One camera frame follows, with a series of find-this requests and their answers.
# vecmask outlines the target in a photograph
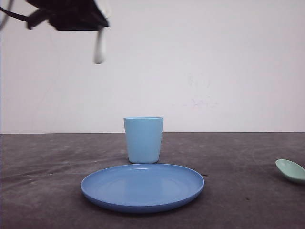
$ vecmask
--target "gray table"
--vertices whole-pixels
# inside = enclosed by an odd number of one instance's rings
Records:
[[[124,134],[1,135],[1,228],[305,228],[305,186],[281,176],[279,158],[305,166],[305,133],[165,133],[159,163],[197,170],[203,192],[175,210],[131,215],[80,190],[89,173],[129,164]]]

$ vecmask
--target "cup rim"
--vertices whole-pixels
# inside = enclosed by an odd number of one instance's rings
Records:
[[[162,117],[155,117],[155,116],[139,116],[139,117],[126,117],[124,119],[163,119]]]

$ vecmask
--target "plate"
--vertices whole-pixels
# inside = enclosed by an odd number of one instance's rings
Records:
[[[93,204],[128,213],[153,213],[178,208],[195,199],[203,177],[183,166],[134,164],[94,172],[81,182]]]

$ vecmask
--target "table surface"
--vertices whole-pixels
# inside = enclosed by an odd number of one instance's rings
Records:
[[[1,135],[3,229],[300,229],[305,185],[275,160],[305,166],[305,133],[164,133],[158,163],[204,175],[197,199],[155,214],[99,208],[82,195],[88,174],[129,164],[124,134]]]

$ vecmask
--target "plate rim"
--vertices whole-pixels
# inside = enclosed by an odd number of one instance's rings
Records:
[[[171,202],[167,202],[167,203],[162,203],[162,204],[154,204],[154,205],[125,205],[125,204],[117,204],[117,203],[111,203],[111,202],[107,202],[107,201],[104,201],[104,200],[101,200],[101,199],[98,199],[98,198],[94,198],[92,197],[91,195],[89,195],[83,188],[83,183],[85,181],[85,179],[87,179],[89,176],[95,174],[95,173],[98,173],[98,172],[101,172],[101,171],[104,171],[104,170],[108,170],[108,169],[111,169],[111,168],[116,168],[116,167],[132,167],[132,166],[140,166],[140,165],[161,165],[161,166],[174,166],[174,167],[181,167],[183,169],[187,169],[187,170],[191,170],[192,172],[196,173],[197,175],[199,175],[199,177],[201,178],[201,182],[202,184],[200,185],[200,187],[191,195],[188,195],[187,197],[183,198],[183,199],[180,199],[180,200],[177,200],[177,201],[171,201]],[[95,171],[93,173],[90,173],[89,175],[87,175],[82,181],[81,181],[81,191],[83,192],[83,194],[86,196],[86,197],[90,197],[94,200],[97,200],[99,202],[102,202],[102,203],[105,203],[105,204],[109,204],[109,205],[115,205],[115,206],[124,206],[124,207],[142,207],[142,208],[147,208],[147,207],[157,207],[157,206],[164,206],[164,205],[169,205],[169,204],[173,204],[173,203],[178,203],[180,201],[184,201],[186,199],[189,199],[191,197],[193,197],[194,195],[196,194],[199,194],[203,187],[204,187],[204,184],[205,184],[205,181],[204,181],[204,178],[203,176],[198,173],[197,171],[191,169],[191,168],[188,168],[188,167],[184,167],[184,166],[180,166],[180,165],[173,165],[173,164],[163,164],[163,163],[140,163],[140,164],[128,164],[128,165],[120,165],[120,166],[113,166],[113,167],[108,167],[108,168],[104,168],[104,169],[100,169],[98,171]]]

